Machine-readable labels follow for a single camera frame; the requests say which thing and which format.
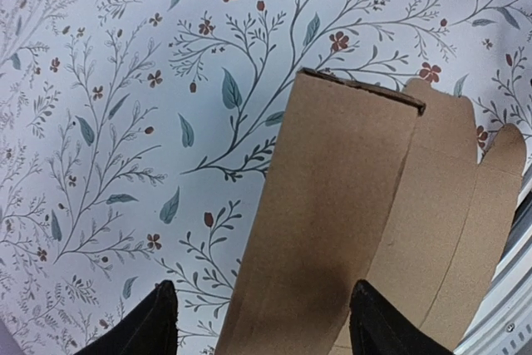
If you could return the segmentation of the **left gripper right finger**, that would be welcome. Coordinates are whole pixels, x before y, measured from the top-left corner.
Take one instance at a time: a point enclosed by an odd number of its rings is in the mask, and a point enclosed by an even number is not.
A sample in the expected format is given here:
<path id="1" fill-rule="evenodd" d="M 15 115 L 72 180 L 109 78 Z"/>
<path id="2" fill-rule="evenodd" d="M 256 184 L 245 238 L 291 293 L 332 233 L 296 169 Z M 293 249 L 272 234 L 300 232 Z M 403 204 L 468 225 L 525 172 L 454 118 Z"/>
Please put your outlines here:
<path id="1" fill-rule="evenodd" d="M 350 300 L 349 334 L 356 355 L 451 355 L 426 336 L 368 281 L 356 282 Z"/>

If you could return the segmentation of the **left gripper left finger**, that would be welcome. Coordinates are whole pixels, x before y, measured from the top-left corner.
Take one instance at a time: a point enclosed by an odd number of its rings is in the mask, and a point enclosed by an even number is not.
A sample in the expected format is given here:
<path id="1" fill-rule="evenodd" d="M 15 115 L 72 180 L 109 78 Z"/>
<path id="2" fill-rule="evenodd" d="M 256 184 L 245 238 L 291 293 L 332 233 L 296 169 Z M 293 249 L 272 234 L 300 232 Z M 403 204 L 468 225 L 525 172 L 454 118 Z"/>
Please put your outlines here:
<path id="1" fill-rule="evenodd" d="M 174 284 L 161 281 L 115 327 L 81 349 L 81 355 L 175 355 L 178 299 Z"/>

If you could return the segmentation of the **brown cardboard paper box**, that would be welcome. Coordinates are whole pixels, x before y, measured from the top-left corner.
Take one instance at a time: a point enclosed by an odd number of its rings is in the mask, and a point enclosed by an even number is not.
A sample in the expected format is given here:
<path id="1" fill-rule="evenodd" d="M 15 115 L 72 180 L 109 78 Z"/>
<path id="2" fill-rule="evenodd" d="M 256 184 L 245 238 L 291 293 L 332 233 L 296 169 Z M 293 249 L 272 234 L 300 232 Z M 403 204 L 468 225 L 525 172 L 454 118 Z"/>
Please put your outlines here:
<path id="1" fill-rule="evenodd" d="M 392 91 L 296 75 L 219 335 L 218 354 L 354 354 L 368 281 L 454 351 L 505 247 L 526 144 L 503 125 L 484 155 L 471 101 L 411 79 Z"/>

